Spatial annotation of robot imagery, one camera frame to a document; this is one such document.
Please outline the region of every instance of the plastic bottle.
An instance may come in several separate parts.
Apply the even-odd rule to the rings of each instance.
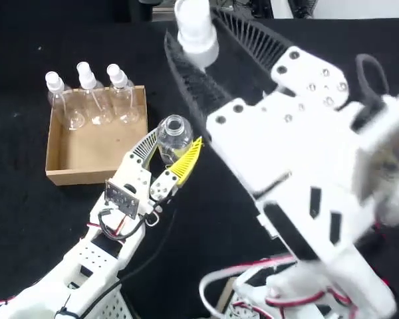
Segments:
[[[135,123],[140,118],[134,84],[117,64],[106,69],[111,80],[109,94],[115,114],[124,123]]]
[[[53,71],[46,73],[48,99],[59,122],[69,130],[77,130],[86,123],[84,108],[76,103],[74,92]]]
[[[194,134],[191,124],[179,115],[170,115],[157,129],[158,149],[166,165],[175,163],[191,147]]]
[[[102,83],[97,81],[87,62],[77,64],[82,101],[87,115],[95,125],[107,124],[114,119],[114,111]]]

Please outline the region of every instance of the white cable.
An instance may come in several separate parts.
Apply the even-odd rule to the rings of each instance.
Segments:
[[[254,263],[232,266],[229,268],[213,271],[207,275],[205,275],[201,281],[199,282],[199,296],[201,297],[201,301],[203,305],[210,311],[212,316],[215,316],[219,319],[226,319],[225,315],[221,312],[217,311],[205,298],[205,288],[213,282],[219,279],[227,278],[229,276],[233,276],[236,274],[240,274],[244,271],[247,271],[251,267],[254,266],[264,266],[264,267],[272,267],[272,266],[281,266],[286,264],[291,264],[295,262],[295,258],[288,254],[288,255],[281,255],[278,257],[270,258],[270,259],[263,259],[262,261],[256,261]]]
[[[152,224],[149,224],[149,223],[148,223],[148,220],[146,219],[145,223],[146,223],[147,226],[149,226],[149,227],[153,227],[153,226],[157,225],[158,222],[160,221],[160,216],[158,216],[158,214],[157,214],[156,211],[153,211],[152,214],[155,215],[156,220],[155,220]]]

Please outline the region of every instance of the black cloth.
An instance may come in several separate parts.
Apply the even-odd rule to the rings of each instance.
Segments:
[[[340,67],[358,96],[354,58],[374,55],[399,93],[399,20],[267,21],[301,48]],[[50,107],[44,75],[56,70],[78,86],[75,66],[90,63],[107,82],[118,63],[146,87],[149,127],[171,113],[189,112],[171,77],[163,49],[168,23],[0,31],[0,299],[51,270],[85,232],[102,185],[54,186],[45,176]],[[232,70],[226,70],[231,77]],[[174,228],[164,250],[122,291],[143,318],[205,316],[200,278],[209,271],[282,251],[255,219],[255,208],[220,159],[204,148],[195,171],[173,203]],[[170,214],[148,229],[125,271],[148,258]],[[210,287],[216,302],[221,282]]]

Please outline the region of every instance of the black cable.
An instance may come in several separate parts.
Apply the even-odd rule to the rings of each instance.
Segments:
[[[131,230],[131,232],[129,232],[125,235],[113,235],[110,232],[110,229],[108,228],[108,226],[106,226],[104,221],[102,220],[102,217],[105,215],[111,214],[111,211],[112,211],[112,209],[109,209],[109,208],[103,209],[102,211],[99,212],[98,219],[99,219],[100,228],[102,229],[102,232],[104,233],[104,235],[113,241],[123,241],[123,240],[127,239],[128,237],[132,236],[136,231],[138,231],[140,226],[142,226],[142,224],[145,223],[145,221],[146,221],[146,214],[145,214],[139,218],[139,222],[136,224],[136,226],[134,226],[134,228]]]
[[[383,92],[381,94],[375,92],[366,78],[365,63],[373,66],[378,71],[383,87]],[[382,65],[373,56],[370,56],[369,54],[358,54],[356,56],[356,72],[358,74],[359,88],[364,96],[362,101],[364,108],[359,112],[352,123],[351,128],[354,131],[360,130],[371,118],[377,115],[377,113],[384,108],[385,103],[381,96],[389,93],[386,73],[384,72]]]
[[[167,241],[167,238],[170,234],[170,231],[172,230],[173,224],[174,224],[174,217],[176,216],[176,210],[173,213],[172,216],[172,220],[170,221],[170,224],[168,225],[167,231],[164,234],[161,243],[158,245],[155,253],[149,257],[142,265],[140,265],[138,268],[134,269],[132,272],[129,272],[128,274],[126,274],[125,276],[123,276],[120,280],[117,280],[114,284],[112,284],[111,286],[109,286],[108,289],[106,289],[98,298],[96,298],[92,304],[86,309],[86,311],[83,312],[83,314],[80,316],[79,319],[84,319],[88,316],[88,314],[90,313],[90,311],[92,311],[92,309],[107,295],[109,294],[111,291],[113,291],[115,289],[115,287],[117,287],[119,284],[122,284],[123,282],[127,281],[128,279],[130,279],[131,277],[133,277],[135,274],[138,274],[139,272],[141,272],[142,270],[144,270],[152,261],[154,261],[154,259],[160,254],[164,244]]]
[[[380,76],[381,83],[384,89],[384,92],[382,94],[377,94],[374,89],[371,88],[369,81],[366,79],[364,67],[365,63],[372,65],[378,71],[378,75]],[[358,54],[356,56],[356,71],[358,73],[359,87],[362,90],[364,97],[373,103],[381,103],[381,96],[383,94],[388,94],[389,87],[386,73],[384,72],[384,69],[379,61],[369,54]]]

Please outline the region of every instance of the gripper jaw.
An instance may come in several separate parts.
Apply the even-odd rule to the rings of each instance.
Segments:
[[[144,138],[142,138],[133,148],[134,154],[142,159],[142,167],[146,168],[157,149],[157,129],[153,129]]]

